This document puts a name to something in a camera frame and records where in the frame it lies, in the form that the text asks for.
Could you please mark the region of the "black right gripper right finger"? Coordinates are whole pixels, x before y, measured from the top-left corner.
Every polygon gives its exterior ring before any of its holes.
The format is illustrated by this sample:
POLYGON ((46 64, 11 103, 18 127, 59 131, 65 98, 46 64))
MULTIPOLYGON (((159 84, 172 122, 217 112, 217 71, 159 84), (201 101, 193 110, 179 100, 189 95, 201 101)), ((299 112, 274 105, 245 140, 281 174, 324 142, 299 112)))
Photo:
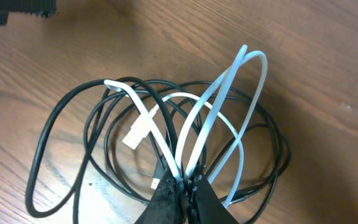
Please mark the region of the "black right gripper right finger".
POLYGON ((187 185, 188 223, 190 224, 238 224, 224 208, 211 184, 197 167, 187 185))

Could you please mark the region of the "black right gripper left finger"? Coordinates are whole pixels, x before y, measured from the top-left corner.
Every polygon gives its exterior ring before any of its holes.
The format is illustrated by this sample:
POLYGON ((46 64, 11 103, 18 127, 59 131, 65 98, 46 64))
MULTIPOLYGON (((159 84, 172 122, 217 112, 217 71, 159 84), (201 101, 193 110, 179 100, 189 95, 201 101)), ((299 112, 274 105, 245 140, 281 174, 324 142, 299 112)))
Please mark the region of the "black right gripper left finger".
POLYGON ((184 184, 166 169, 154 194, 135 224, 183 224, 184 184))

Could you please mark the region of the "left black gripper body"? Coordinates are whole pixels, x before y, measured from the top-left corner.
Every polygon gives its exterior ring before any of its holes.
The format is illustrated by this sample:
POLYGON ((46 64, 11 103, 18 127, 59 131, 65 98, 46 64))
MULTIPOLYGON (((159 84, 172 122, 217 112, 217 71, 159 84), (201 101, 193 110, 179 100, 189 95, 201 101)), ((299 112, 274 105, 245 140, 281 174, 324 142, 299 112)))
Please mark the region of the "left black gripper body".
POLYGON ((56 0, 0 0, 0 26, 7 24, 10 12, 35 14, 48 18, 56 11, 56 0))

